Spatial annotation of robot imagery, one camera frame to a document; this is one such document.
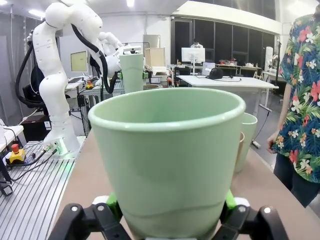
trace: gray curtain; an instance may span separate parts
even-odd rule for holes
[[[40,21],[35,19],[14,15],[11,42],[11,16],[0,13],[0,118],[9,126],[18,124],[23,117],[34,111],[33,108],[28,108],[17,99],[15,82],[25,57],[25,33],[28,36],[38,24]],[[21,95],[23,95],[22,87],[28,85],[30,81],[30,64],[29,60],[21,77]]]

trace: floral shirt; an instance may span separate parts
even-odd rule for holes
[[[320,183],[320,17],[295,20],[279,73],[292,90],[273,147],[305,180]]]

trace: computer monitor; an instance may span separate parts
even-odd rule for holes
[[[71,53],[71,71],[88,72],[88,53],[87,51]]]
[[[202,63],[206,61],[206,49],[205,48],[181,48],[181,61],[191,63]]]

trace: metal slatted platform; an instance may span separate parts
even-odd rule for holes
[[[41,146],[41,142],[29,142],[24,149],[29,156]],[[39,163],[47,158],[45,154]],[[1,240],[48,238],[74,164],[74,159],[50,159],[14,182],[12,195],[0,195]],[[9,174],[15,179],[32,167],[15,167]]]

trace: yellow screen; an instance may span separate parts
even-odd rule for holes
[[[88,59],[87,52],[81,51],[71,54],[71,71],[72,72],[87,72]]]

